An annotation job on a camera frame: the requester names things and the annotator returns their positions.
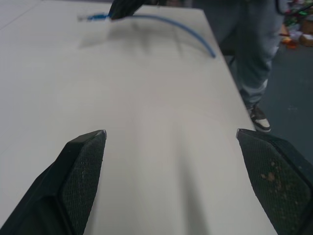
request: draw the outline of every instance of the person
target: person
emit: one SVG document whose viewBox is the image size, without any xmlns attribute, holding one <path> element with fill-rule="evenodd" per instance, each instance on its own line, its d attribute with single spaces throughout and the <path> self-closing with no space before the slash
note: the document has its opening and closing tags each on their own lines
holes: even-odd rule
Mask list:
<svg viewBox="0 0 313 235">
<path fill-rule="evenodd" d="M 145 1 L 114 0 L 110 9 L 111 19 L 132 15 Z M 258 103 L 268 83 L 271 61 L 279 44 L 279 32 L 284 19 L 278 14 L 275 1 L 205 2 L 208 10 L 206 15 L 218 43 L 220 44 L 232 32 L 236 33 L 236 84 L 256 130 L 262 132 L 269 132 L 271 127 Z"/>
</svg>

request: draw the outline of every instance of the gray pants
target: gray pants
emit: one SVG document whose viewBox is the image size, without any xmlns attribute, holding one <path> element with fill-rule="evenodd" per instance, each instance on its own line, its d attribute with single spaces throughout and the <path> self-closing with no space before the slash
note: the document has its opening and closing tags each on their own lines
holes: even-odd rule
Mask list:
<svg viewBox="0 0 313 235">
<path fill-rule="evenodd" d="M 285 10 L 285 0 L 280 1 Z M 275 0 L 207 0 L 205 6 L 219 43 L 236 33 L 235 82 L 250 109 L 265 92 L 283 16 L 276 12 Z"/>
</svg>

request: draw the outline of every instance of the black object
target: black object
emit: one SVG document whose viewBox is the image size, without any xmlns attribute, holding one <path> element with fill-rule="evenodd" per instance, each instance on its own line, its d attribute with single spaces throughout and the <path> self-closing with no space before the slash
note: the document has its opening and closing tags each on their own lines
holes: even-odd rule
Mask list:
<svg viewBox="0 0 313 235">
<path fill-rule="evenodd" d="M 109 15 L 112 20 L 131 16 L 149 0 L 114 0 Z"/>
<path fill-rule="evenodd" d="M 234 30 L 233 32 L 231 32 L 230 35 L 220 43 L 219 46 L 223 56 L 231 57 L 230 61 L 228 62 L 228 66 L 230 67 L 236 59 L 236 46 L 237 46 L 236 31 Z"/>
<path fill-rule="evenodd" d="M 82 235 L 97 192 L 106 132 L 68 142 L 37 177 L 0 235 Z"/>
<path fill-rule="evenodd" d="M 278 235 L 313 234 L 313 167 L 287 141 L 239 129 L 253 190 Z"/>
</svg>

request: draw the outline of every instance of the white table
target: white table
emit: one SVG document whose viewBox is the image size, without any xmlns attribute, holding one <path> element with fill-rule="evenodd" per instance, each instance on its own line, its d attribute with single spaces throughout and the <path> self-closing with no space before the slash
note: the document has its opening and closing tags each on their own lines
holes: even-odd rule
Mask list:
<svg viewBox="0 0 313 235">
<path fill-rule="evenodd" d="M 201 10 L 140 12 L 192 27 L 216 59 L 164 23 L 77 22 L 108 4 L 28 1 L 0 31 L 0 225 L 66 142 L 106 129 L 85 234 L 276 234 L 235 138 L 251 122 Z"/>
<path fill-rule="evenodd" d="M 40 0 L 0 0 L 0 31 L 40 2 Z"/>
</svg>

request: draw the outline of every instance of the cardboard box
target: cardboard box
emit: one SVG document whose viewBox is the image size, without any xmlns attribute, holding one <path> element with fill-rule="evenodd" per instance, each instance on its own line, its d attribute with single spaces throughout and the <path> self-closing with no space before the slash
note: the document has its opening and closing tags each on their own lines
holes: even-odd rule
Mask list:
<svg viewBox="0 0 313 235">
<path fill-rule="evenodd" d="M 302 23 L 301 31 L 313 35 L 313 15 L 308 16 Z"/>
<path fill-rule="evenodd" d="M 306 47 L 313 47 L 313 35 L 302 34 L 300 37 L 300 43 Z"/>
</svg>

